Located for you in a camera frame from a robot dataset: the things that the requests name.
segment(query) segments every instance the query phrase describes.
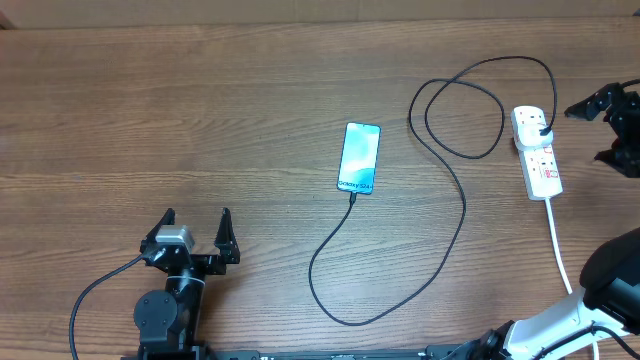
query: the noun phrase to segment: white power adapter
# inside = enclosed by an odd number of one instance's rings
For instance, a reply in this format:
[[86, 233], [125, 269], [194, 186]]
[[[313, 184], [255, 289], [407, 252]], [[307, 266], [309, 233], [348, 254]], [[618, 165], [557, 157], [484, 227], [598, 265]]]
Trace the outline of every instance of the white power adapter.
[[511, 112], [511, 123], [529, 199], [544, 200], [560, 194], [562, 183], [551, 147], [553, 131], [540, 135], [547, 126], [544, 112], [533, 106], [518, 106]]

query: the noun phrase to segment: beige wall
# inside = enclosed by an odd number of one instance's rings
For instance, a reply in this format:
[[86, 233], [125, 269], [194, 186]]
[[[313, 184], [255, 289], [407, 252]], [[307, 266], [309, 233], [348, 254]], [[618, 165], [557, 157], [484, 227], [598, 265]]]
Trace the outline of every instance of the beige wall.
[[631, 16], [638, 0], [0, 0], [18, 29], [456, 18]]

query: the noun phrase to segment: power strip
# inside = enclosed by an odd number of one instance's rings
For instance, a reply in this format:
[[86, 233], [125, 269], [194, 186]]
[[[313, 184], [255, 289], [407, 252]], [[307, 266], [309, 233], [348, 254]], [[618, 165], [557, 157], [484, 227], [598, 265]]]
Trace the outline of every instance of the power strip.
[[533, 106], [518, 106], [511, 112], [511, 123], [529, 199], [544, 200], [560, 194], [562, 183], [551, 146], [553, 132], [539, 135], [539, 129], [547, 126], [544, 112]]

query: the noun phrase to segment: wooden tabletop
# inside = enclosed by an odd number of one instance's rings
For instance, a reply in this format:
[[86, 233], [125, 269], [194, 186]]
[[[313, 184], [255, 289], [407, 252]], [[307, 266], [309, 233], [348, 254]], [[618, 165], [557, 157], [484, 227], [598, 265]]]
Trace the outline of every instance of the wooden tabletop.
[[[201, 317], [200, 337], [215, 349], [415, 349], [539, 313], [565, 289], [507, 114], [484, 159], [436, 147], [468, 200], [436, 281], [368, 326], [325, 316], [307, 268], [348, 207], [335, 185], [345, 124], [382, 127], [375, 191], [319, 256], [314, 282], [330, 311], [359, 321], [424, 283], [459, 221], [451, 176], [408, 131], [418, 87], [485, 58], [528, 55], [553, 70], [562, 114], [638, 77], [639, 35], [634, 18], [1, 31], [0, 358], [69, 359], [77, 296], [134, 258], [168, 207], [198, 252], [214, 250], [221, 209], [232, 212], [242, 263], [208, 279]], [[550, 117], [549, 80], [532, 62], [486, 64], [466, 80], [507, 112], [530, 104]], [[414, 117], [430, 144], [422, 114], [434, 91]], [[495, 140], [500, 113], [458, 86], [432, 107], [431, 124], [447, 145], [477, 154]], [[575, 288], [600, 244], [640, 226], [640, 180], [592, 161], [615, 138], [607, 124], [560, 115], [554, 131], [564, 193], [553, 206]], [[78, 315], [80, 358], [135, 353], [134, 304], [165, 277], [140, 264], [98, 286]], [[627, 358], [612, 341], [601, 349]]]

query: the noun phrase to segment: smartphone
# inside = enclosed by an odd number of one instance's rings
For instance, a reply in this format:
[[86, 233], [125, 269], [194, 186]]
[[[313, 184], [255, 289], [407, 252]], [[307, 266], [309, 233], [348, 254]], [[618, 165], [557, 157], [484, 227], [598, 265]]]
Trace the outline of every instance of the smartphone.
[[373, 192], [379, 143], [379, 126], [347, 124], [338, 174], [338, 190], [360, 194]]

